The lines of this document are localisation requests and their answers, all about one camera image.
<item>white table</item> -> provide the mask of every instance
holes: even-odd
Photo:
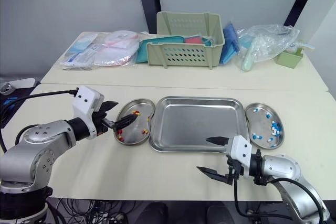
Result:
[[[33,93],[68,90],[69,84],[41,84]],[[297,160],[306,179],[324,200],[336,199],[334,164],[336,102],[328,92],[181,89],[125,86],[90,86],[106,100],[120,104],[108,113],[116,118],[129,101],[149,98],[154,103],[167,95],[228,97],[244,107],[253,102],[271,106],[285,129],[285,141],[262,154],[287,154]],[[72,96],[67,94],[27,100],[3,130],[7,147],[26,125],[71,119]],[[224,174],[226,158],[212,153],[160,153],[148,142],[119,144],[112,132],[82,140],[61,156],[52,169],[54,197],[123,200],[233,200],[233,187],[211,180],[196,169],[205,166]],[[240,200],[280,200],[274,186],[256,186],[239,180]]]
[[[91,71],[62,70],[62,55],[41,83],[96,84],[169,88],[253,89],[327,91],[316,69],[304,55],[295,69],[274,60],[254,65],[250,72],[242,72],[231,61],[209,70],[206,67],[148,66],[147,63],[124,67],[96,67]]]

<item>plastic bag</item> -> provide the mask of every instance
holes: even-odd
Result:
[[[126,65],[138,47],[139,37],[133,31],[88,33],[71,46],[60,64],[69,70],[91,70],[93,65]]]
[[[249,71],[254,62],[274,58],[297,39],[299,32],[292,26],[277,24],[252,26],[237,31],[241,70]]]
[[[68,70],[91,70],[94,62],[94,55],[99,45],[92,42],[97,38],[98,33],[89,33],[81,36],[65,53],[64,61],[61,61],[63,69]]]
[[[139,48],[138,34],[133,31],[115,31],[104,37],[95,55],[97,66],[121,66],[129,64]]]

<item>plastic basket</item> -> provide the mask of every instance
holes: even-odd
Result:
[[[214,37],[216,44],[160,43],[147,44],[148,64],[174,66],[218,66],[225,43],[222,22],[218,14],[171,13],[157,14],[157,34]]]

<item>sterile packaging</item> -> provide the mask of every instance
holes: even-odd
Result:
[[[91,70],[92,66],[129,64],[139,48],[138,34],[133,31],[89,33],[81,36],[65,53],[63,69]]]

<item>floor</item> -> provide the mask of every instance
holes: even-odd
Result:
[[[58,198],[49,198],[48,201],[63,214],[66,218],[68,224],[76,223],[76,224],[86,224],[87,221],[84,220],[83,217],[76,217],[74,219],[68,212],[71,213],[70,208],[75,208],[75,210],[80,210],[85,212],[89,208],[90,201],[88,200],[71,200],[71,199],[63,199],[62,204],[60,204],[60,200]],[[103,209],[106,211],[110,210],[110,213],[113,213],[112,216],[116,216],[119,211],[127,213],[127,219],[129,224],[134,224],[140,213],[145,209],[145,207],[153,201],[118,201],[118,200],[109,200],[109,201],[99,201],[102,202]],[[207,206],[212,205],[214,202],[210,201],[163,201],[167,205],[169,220],[168,224],[206,224],[205,218],[203,218],[205,210]],[[222,201],[225,204],[231,217],[233,218],[234,223],[237,224],[248,224],[248,223],[262,223],[262,224],[288,224],[293,223],[290,220],[279,219],[279,218],[269,218],[263,219],[262,222],[252,222],[248,218],[240,216],[236,209],[233,201]],[[336,200],[326,201],[325,202],[329,210],[332,212],[332,215],[336,215]],[[240,209],[243,212],[246,212],[248,209],[256,210],[259,206],[259,202],[239,202]],[[273,212],[282,215],[289,215],[289,212],[286,206],[282,202],[262,202],[260,204],[260,212]],[[54,220],[51,218],[48,213],[48,217],[46,220],[47,223],[54,223]],[[97,220],[94,219],[90,223],[114,223],[114,221],[106,221],[106,220]]]

